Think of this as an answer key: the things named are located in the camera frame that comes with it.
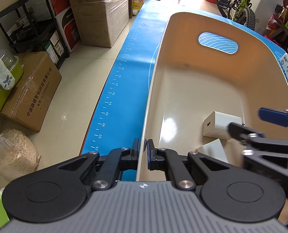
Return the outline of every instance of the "ribbed gray surface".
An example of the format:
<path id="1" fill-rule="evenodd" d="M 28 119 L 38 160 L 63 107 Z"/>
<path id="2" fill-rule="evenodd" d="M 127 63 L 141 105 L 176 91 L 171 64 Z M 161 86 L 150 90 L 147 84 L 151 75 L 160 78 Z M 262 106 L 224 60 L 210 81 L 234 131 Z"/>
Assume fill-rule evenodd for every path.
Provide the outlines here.
<path id="1" fill-rule="evenodd" d="M 277 220 L 240 224 L 217 217 L 196 195 L 179 191 L 170 182 L 120 181 L 107 191 L 94 192 L 76 214 L 54 223 L 30 224 L 16 220 L 1 233 L 283 233 Z"/>

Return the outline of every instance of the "blue ruler mat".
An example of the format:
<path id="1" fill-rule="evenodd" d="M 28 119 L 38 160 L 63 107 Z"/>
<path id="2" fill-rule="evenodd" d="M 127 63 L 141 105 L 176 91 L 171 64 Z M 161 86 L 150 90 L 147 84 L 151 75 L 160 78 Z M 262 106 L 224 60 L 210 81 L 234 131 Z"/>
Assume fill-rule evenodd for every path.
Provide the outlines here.
<path id="1" fill-rule="evenodd" d="M 192 12 L 228 22 L 263 41 L 277 59 L 285 53 L 258 33 L 221 16 L 192 7 L 148 0 L 137 15 L 107 78 L 82 153 L 98 151 L 107 155 L 114 148 L 132 147 L 134 139 L 141 138 L 157 52 L 167 21 L 175 12 Z M 135 170 L 125 171 L 123 180 L 135 180 L 135 176 Z"/>

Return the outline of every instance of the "green bicycle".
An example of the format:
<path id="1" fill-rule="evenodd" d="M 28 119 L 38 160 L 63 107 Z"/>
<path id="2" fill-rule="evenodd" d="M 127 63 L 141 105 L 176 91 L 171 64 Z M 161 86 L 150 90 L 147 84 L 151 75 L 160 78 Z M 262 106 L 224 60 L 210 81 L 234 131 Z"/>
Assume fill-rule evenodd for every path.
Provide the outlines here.
<path id="1" fill-rule="evenodd" d="M 216 0 L 221 15 L 252 30 L 255 29 L 255 14 L 251 0 Z"/>

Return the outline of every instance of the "red white box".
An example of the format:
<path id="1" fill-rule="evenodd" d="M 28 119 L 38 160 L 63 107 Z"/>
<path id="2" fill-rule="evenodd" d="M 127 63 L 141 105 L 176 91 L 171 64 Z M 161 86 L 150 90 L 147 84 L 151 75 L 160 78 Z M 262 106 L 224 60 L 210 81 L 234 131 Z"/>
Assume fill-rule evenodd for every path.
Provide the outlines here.
<path id="1" fill-rule="evenodd" d="M 71 53 L 80 41 L 80 35 L 75 22 L 69 0 L 51 0 L 56 15 L 57 24 Z"/>

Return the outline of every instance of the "gray towel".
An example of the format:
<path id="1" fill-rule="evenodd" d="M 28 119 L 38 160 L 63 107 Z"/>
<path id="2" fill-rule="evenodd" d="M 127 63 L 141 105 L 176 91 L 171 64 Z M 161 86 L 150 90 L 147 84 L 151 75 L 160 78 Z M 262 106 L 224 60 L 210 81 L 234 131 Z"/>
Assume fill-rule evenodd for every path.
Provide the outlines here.
<path id="1" fill-rule="evenodd" d="M 15 81 L 13 75 L 0 58 L 0 85 L 3 89 L 10 90 L 14 87 Z"/>

